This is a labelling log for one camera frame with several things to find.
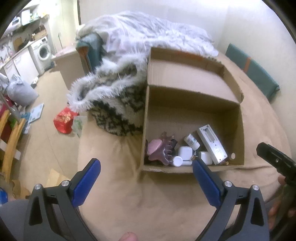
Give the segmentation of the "person's right hand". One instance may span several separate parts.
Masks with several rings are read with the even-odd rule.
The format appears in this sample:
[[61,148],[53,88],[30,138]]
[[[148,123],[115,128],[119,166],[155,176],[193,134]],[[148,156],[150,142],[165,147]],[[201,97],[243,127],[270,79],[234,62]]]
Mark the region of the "person's right hand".
[[[283,175],[279,175],[278,182],[281,186],[286,185],[285,177]],[[276,200],[274,201],[271,209],[268,212],[268,226],[269,226],[270,230],[272,230],[273,227],[275,226],[275,219],[276,219],[278,210],[281,205],[281,200],[282,200],[282,197],[277,197]],[[288,211],[287,215],[288,215],[288,217],[294,217],[295,216],[295,207],[292,207]]]

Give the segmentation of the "person's left hand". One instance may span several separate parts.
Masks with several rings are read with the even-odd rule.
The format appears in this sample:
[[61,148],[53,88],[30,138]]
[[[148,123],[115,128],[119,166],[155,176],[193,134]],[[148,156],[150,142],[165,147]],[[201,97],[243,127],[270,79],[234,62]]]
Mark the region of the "person's left hand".
[[138,241],[138,237],[133,232],[126,232],[118,241]]

